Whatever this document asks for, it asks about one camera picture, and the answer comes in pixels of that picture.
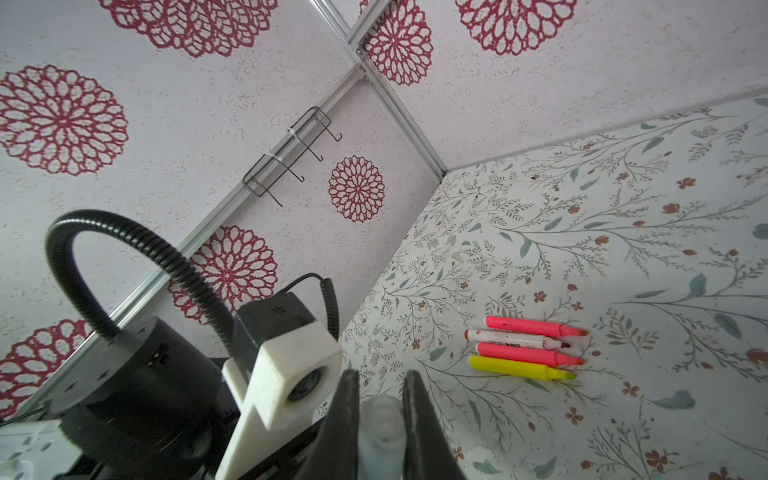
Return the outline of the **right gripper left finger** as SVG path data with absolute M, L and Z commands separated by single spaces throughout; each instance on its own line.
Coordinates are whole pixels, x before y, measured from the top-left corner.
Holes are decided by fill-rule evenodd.
M 311 452 L 296 479 L 357 478 L 360 420 L 359 372 L 345 370 Z

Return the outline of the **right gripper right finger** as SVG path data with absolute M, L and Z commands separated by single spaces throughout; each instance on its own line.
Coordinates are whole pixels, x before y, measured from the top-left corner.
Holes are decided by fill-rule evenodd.
M 422 377 L 415 370 L 405 376 L 402 404 L 406 426 L 403 478 L 464 480 Z

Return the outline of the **yellow highlighter pen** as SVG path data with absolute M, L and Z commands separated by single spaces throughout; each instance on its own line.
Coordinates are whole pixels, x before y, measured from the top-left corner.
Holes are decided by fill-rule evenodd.
M 577 375 L 573 372 L 535 363 L 502 360 L 482 356 L 470 356 L 468 358 L 468 363 L 474 370 L 532 380 L 568 381 L 577 378 Z

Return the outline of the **clear pen cap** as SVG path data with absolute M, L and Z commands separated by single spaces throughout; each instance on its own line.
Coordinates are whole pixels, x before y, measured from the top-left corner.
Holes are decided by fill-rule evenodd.
M 406 445 L 405 418 L 400 400 L 392 396 L 377 396 L 361 404 L 358 479 L 401 479 Z

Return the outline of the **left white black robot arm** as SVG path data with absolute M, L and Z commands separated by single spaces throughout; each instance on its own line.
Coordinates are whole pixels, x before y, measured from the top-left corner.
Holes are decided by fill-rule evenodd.
M 220 366 L 156 316 L 100 340 L 42 408 L 86 457 L 135 479 L 216 466 L 238 416 Z

